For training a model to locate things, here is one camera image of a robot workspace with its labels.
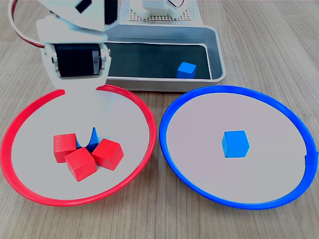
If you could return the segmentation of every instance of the cube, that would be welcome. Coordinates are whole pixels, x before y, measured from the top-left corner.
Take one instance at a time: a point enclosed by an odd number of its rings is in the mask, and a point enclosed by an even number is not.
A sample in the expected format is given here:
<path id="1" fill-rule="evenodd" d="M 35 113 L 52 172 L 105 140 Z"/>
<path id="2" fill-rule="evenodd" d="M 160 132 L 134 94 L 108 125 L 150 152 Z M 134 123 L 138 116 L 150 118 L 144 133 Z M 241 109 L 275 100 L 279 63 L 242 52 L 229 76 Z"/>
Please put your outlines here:
<path id="1" fill-rule="evenodd" d="M 74 133 L 55 135 L 53 151 L 57 163 L 64 163 L 65 156 L 76 151 L 76 137 Z"/>
<path id="2" fill-rule="evenodd" d="M 95 129 L 95 127 L 94 127 L 94 128 L 93 128 L 92 135 L 91 135 L 90 142 L 89 142 L 89 144 L 86 146 L 86 149 L 87 149 L 90 153 L 92 153 L 98 145 L 99 145 L 99 137 L 98 137 L 98 134 L 96 133 L 96 129 Z"/>
<path id="3" fill-rule="evenodd" d="M 179 79 L 194 79 L 196 74 L 196 65 L 182 62 L 177 70 L 177 78 Z"/>
<path id="4" fill-rule="evenodd" d="M 246 157 L 250 148 L 246 132 L 243 130 L 225 132 L 222 146 L 226 158 Z"/>
<path id="5" fill-rule="evenodd" d="M 65 156 L 65 161 L 78 182 L 97 171 L 95 160 L 86 148 L 80 148 L 68 154 Z"/>
<path id="6" fill-rule="evenodd" d="M 97 165 L 114 171 L 122 160 L 124 153 L 119 143 L 102 139 L 92 153 Z"/>

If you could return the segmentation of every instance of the white bracket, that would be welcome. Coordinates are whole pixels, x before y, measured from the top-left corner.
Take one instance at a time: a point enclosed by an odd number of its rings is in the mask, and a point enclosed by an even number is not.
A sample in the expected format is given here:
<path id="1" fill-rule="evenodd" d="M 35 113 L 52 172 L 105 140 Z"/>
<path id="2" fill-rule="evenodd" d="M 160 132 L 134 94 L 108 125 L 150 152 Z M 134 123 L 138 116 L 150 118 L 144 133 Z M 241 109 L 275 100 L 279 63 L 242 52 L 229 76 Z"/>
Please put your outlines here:
<path id="1" fill-rule="evenodd" d="M 42 49 L 42 61 L 53 86 L 64 89 L 68 94 L 87 94 L 106 83 L 109 75 L 111 57 L 107 46 L 107 35 L 104 32 L 80 28 L 62 18 L 47 16 L 37 22 Z M 53 44 L 61 43 L 97 43 L 100 46 L 103 67 L 98 76 L 61 78 L 58 72 L 56 52 Z"/>

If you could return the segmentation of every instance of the red cube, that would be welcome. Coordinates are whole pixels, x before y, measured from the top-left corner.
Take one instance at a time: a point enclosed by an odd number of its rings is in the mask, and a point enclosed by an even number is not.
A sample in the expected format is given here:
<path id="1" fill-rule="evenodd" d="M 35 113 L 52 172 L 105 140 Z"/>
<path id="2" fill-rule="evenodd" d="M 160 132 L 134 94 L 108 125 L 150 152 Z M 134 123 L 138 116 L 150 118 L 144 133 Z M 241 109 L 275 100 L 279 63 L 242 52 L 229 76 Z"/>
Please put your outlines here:
<path id="1" fill-rule="evenodd" d="M 104 138 L 92 152 L 92 156 L 97 165 L 114 171 L 124 153 L 119 143 Z"/>
<path id="2" fill-rule="evenodd" d="M 65 156 L 65 161 L 78 182 L 97 171 L 94 158 L 86 148 L 80 148 L 68 154 Z"/>
<path id="3" fill-rule="evenodd" d="M 74 133 L 54 136 L 53 151 L 57 163 L 65 163 L 64 157 L 76 151 L 76 137 Z"/>

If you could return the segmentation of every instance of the red wire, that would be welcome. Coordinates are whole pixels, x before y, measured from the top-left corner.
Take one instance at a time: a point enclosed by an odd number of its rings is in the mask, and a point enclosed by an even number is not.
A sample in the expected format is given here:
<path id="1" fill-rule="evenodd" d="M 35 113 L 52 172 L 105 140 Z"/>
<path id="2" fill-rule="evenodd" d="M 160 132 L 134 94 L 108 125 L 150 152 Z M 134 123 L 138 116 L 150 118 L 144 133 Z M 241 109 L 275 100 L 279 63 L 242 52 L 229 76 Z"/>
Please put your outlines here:
<path id="1" fill-rule="evenodd" d="M 17 2 L 17 1 L 18 1 L 18 0 L 14 0 L 13 3 L 12 3 L 11 15 L 12 15 L 12 19 L 13 19 L 13 20 L 14 20 L 14 10 L 15 10 L 15 6 L 16 6 L 16 2 Z M 24 37 L 20 36 L 18 33 L 17 33 L 17 35 L 18 35 L 22 40 L 24 40 L 24 41 L 26 41 L 26 42 L 32 44 L 33 46 L 40 47 L 40 48 L 44 48 L 44 45 L 35 43 L 35 42 L 33 42 L 33 41 L 29 41 L 29 40 L 25 39 Z"/>

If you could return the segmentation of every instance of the perforated panel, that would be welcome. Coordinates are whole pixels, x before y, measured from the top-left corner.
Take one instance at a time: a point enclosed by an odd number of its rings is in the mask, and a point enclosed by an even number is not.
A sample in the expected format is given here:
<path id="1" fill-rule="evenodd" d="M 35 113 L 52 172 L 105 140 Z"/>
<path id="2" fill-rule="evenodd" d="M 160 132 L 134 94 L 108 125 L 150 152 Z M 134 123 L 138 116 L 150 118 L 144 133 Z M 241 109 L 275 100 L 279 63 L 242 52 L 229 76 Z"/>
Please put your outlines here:
<path id="1" fill-rule="evenodd" d="M 191 15 L 188 8 L 178 19 L 173 19 L 170 16 L 151 16 L 148 19 L 142 19 L 130 9 L 129 21 L 191 21 Z"/>

